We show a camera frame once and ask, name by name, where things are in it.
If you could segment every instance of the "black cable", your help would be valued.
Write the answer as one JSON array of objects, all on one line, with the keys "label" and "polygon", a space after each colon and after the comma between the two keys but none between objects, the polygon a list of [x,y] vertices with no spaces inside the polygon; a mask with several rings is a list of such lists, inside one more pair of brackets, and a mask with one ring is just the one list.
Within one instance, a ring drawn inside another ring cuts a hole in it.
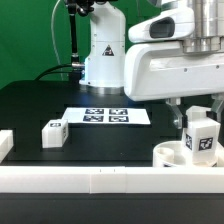
[{"label": "black cable", "polygon": [[41,78],[43,78],[44,76],[46,76],[46,75],[50,75],[50,74],[63,74],[63,73],[70,73],[70,72],[72,72],[72,71],[61,71],[61,72],[46,72],[46,73],[44,73],[44,75],[41,77]]},{"label": "black cable", "polygon": [[43,76],[45,76],[47,74],[50,74],[50,72],[53,72],[54,70],[57,70],[57,69],[60,69],[60,68],[72,68],[72,65],[71,64],[63,64],[63,65],[57,65],[57,66],[55,66],[53,68],[49,68],[46,71],[42,72],[40,75],[38,75],[35,78],[35,81],[40,80]]},{"label": "black cable", "polygon": [[72,55],[78,55],[78,46],[77,46],[77,34],[76,34],[76,18],[75,15],[70,15],[70,26],[71,26],[71,41],[72,41]]}]

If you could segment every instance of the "white box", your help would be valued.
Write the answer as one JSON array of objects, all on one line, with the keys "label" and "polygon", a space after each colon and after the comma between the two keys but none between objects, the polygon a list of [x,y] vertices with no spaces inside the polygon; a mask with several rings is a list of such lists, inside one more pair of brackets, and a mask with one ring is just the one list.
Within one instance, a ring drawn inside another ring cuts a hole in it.
[{"label": "white box", "polygon": [[125,169],[125,167],[96,167],[92,169],[90,193],[126,193]]},{"label": "white box", "polygon": [[207,118],[207,112],[211,111],[208,107],[192,106],[186,111],[188,122]]},{"label": "white box", "polygon": [[68,138],[67,120],[50,120],[42,129],[42,147],[54,148],[62,147]]},{"label": "white box", "polygon": [[13,147],[13,132],[12,130],[1,130],[0,131],[0,163],[9,153]]},{"label": "white box", "polygon": [[210,118],[188,122],[182,142],[186,158],[191,163],[214,161],[220,124]]}]

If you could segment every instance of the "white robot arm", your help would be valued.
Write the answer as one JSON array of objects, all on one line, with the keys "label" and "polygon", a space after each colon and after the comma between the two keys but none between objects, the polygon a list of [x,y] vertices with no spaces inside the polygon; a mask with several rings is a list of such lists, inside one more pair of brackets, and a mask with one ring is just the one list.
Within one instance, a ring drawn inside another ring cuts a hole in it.
[{"label": "white robot arm", "polygon": [[[100,94],[124,92],[124,14],[109,2],[117,0],[65,0],[71,24],[72,66],[82,90]],[[80,63],[76,38],[76,17],[90,15],[91,52]]]},{"label": "white robot arm", "polygon": [[126,55],[127,96],[138,101],[224,92],[224,1],[166,1],[162,10],[130,29],[130,39],[141,44]]}]

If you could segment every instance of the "cable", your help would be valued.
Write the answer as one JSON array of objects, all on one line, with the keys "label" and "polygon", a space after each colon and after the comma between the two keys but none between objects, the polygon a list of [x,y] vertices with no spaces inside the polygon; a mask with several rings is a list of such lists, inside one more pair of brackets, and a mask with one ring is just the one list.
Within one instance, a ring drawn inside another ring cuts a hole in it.
[{"label": "cable", "polygon": [[43,76],[47,75],[47,74],[51,74],[52,73],[55,73],[53,71],[57,70],[57,69],[62,69],[62,68],[72,68],[72,65],[71,64],[63,64],[63,65],[57,65],[53,68],[49,68],[47,69],[46,71],[42,72],[40,75],[38,75],[36,78],[35,78],[35,81],[38,81],[40,80]]},{"label": "cable", "polygon": [[141,10],[140,10],[140,3],[139,3],[139,0],[136,0],[136,6],[137,6],[137,13],[138,13],[138,21],[141,22]]},{"label": "cable", "polygon": [[54,22],[55,22],[55,14],[56,14],[57,8],[59,6],[59,3],[61,1],[62,0],[58,0],[56,2],[55,6],[54,6],[54,9],[52,11],[52,16],[51,16],[51,36],[52,36],[52,43],[53,43],[54,53],[55,53],[55,56],[56,56],[56,59],[57,59],[57,62],[58,62],[59,65],[61,64],[61,59],[60,59],[60,56],[58,54],[58,49],[57,49],[56,40],[55,40]]},{"label": "cable", "polygon": [[46,75],[50,75],[50,74],[67,74],[67,73],[70,73],[70,72],[72,72],[72,71],[60,71],[60,72],[46,72],[46,73],[44,73],[44,74],[42,74],[41,75],[41,77],[39,77],[38,78],[38,80],[37,79],[35,79],[36,81],[39,81],[41,78],[43,78],[44,76],[46,76]]}]

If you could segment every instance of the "warning label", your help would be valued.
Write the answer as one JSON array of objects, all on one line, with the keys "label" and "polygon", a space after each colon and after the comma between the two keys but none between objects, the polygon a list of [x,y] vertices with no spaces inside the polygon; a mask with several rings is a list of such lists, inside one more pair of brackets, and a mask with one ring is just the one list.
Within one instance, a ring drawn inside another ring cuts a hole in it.
[{"label": "warning label", "polygon": [[114,56],[114,52],[112,51],[110,45],[108,45],[106,50],[103,52],[103,56]]}]

